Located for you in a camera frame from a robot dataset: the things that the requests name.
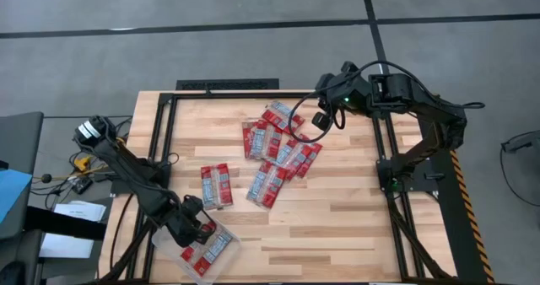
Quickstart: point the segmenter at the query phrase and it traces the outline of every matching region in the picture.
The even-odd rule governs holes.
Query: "yellow and black hazard tape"
[[[488,255],[486,255],[486,249],[483,247],[482,236],[480,235],[480,229],[478,228],[478,223],[474,217],[473,205],[471,205],[471,199],[467,193],[467,187],[465,186],[465,180],[463,179],[462,168],[459,165],[459,160],[457,159],[457,154],[455,151],[450,151],[450,156],[452,163],[454,164],[454,171],[456,171],[457,182],[459,183],[459,188],[462,191],[462,198],[465,203],[465,208],[467,209],[467,215],[469,217],[469,222],[471,223],[472,234],[474,239],[476,239],[476,246],[480,254],[480,260],[483,263],[483,270],[488,276],[488,282],[495,282],[493,271],[489,265]]]

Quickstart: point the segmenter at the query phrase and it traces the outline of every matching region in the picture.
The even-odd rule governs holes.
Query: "blue cloth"
[[[31,179],[32,175],[15,170],[8,169],[0,171],[0,223],[4,220]]]

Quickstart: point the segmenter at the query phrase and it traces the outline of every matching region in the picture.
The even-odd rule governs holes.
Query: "wooden table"
[[[139,93],[128,148],[137,156],[149,151],[159,92]],[[280,99],[292,107],[297,99]],[[170,189],[180,197],[202,195],[200,168],[227,163],[233,207],[210,214],[242,239],[238,259],[217,282],[367,282],[397,281],[399,270],[392,240],[386,198],[375,172],[378,154],[372,121],[347,115],[347,126],[333,128],[320,143],[323,149],[304,179],[283,186],[271,211],[246,200],[260,162],[244,159],[241,122],[259,117],[268,99],[181,99],[175,117]],[[311,125],[319,109],[308,99],[299,113],[306,118],[301,132],[321,133]],[[162,121],[164,132],[167,110]],[[411,116],[393,116],[401,152],[419,141],[418,123]],[[159,145],[163,144],[163,135]],[[282,145],[287,140],[284,135]],[[438,203],[423,192],[410,193],[418,238],[441,267],[456,275]],[[112,205],[100,257],[100,274],[109,271],[111,241],[127,197]],[[132,239],[138,204],[130,203],[114,250],[115,261]],[[409,274],[414,274],[407,240]],[[144,248],[138,253],[136,276],[142,273]],[[156,251],[151,282],[191,282],[182,270]]]

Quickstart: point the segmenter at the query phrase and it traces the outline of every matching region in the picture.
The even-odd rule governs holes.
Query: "white paper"
[[[69,204],[56,205],[54,212],[98,222],[105,213],[105,206],[82,201],[71,201]],[[66,235],[45,234],[40,257],[87,259],[90,257],[93,244],[92,239],[76,239]]]

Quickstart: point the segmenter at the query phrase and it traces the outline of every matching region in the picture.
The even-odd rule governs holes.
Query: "white label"
[[[95,138],[101,137],[101,134],[95,130],[94,126],[92,126],[89,121],[85,121],[83,125],[90,133],[92,133],[93,136],[95,136]]]
[[[91,138],[91,137],[92,137],[92,135],[90,134],[90,132],[88,132],[88,130],[86,130],[86,128],[85,128],[83,125],[79,126],[79,127],[78,127],[78,130],[79,130],[81,133],[83,133],[84,137],[86,137],[86,138]]]

